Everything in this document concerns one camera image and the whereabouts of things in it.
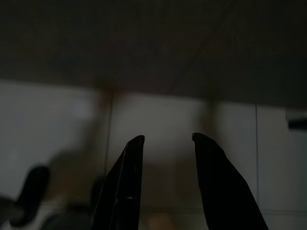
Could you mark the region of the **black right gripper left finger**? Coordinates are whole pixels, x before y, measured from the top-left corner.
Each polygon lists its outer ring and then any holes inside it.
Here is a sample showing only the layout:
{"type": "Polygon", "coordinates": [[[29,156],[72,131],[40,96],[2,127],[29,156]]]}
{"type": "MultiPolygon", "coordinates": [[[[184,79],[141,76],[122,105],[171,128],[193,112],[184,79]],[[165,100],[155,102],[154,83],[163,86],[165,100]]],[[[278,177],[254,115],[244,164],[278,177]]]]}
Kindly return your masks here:
{"type": "Polygon", "coordinates": [[[92,191],[92,230],[138,230],[145,136],[130,140],[92,191]]]}

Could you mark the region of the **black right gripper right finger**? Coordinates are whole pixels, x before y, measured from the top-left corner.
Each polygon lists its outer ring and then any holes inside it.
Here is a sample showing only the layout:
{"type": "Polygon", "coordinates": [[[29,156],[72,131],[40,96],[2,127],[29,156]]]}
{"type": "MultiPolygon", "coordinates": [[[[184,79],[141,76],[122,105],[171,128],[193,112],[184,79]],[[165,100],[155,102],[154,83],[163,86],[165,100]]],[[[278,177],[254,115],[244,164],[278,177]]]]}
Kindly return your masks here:
{"type": "Polygon", "coordinates": [[[246,180],[223,149],[201,133],[192,140],[208,230],[268,230],[246,180]]]}

